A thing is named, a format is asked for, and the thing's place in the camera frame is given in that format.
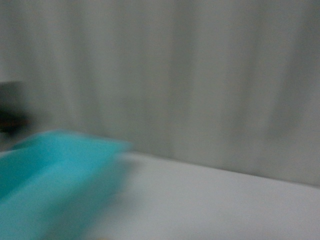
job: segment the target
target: black object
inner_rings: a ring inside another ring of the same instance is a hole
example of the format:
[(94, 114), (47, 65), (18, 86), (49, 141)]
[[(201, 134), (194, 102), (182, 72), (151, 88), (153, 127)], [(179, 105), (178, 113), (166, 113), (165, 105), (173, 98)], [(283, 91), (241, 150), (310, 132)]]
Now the black object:
[(13, 137), (29, 124), (26, 114), (0, 109), (0, 132), (6, 133), (8, 137)]

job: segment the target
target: white table surface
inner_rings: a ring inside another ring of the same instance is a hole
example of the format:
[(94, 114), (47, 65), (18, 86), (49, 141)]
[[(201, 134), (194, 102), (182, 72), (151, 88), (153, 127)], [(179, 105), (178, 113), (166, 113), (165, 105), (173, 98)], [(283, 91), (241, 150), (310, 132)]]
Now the white table surface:
[(84, 240), (317, 240), (315, 187), (130, 154), (120, 197)]

